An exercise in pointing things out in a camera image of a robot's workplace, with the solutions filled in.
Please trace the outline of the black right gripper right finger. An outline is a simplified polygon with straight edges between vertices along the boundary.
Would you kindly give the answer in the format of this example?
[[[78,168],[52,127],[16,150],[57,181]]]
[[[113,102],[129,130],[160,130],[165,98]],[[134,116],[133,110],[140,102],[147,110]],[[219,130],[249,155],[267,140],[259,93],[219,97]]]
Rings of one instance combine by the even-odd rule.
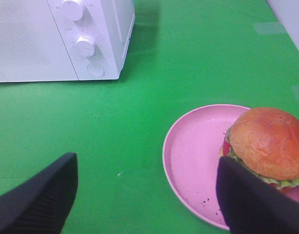
[[[219,160],[216,196],[232,234],[299,234],[299,203],[232,158]]]

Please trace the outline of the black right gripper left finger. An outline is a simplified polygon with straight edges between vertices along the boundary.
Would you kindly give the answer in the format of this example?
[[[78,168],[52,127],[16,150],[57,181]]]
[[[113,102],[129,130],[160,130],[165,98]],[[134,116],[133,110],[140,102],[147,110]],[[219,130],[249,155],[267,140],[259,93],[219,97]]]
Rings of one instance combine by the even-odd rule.
[[[0,195],[0,234],[59,234],[78,187],[76,153],[65,153]]]

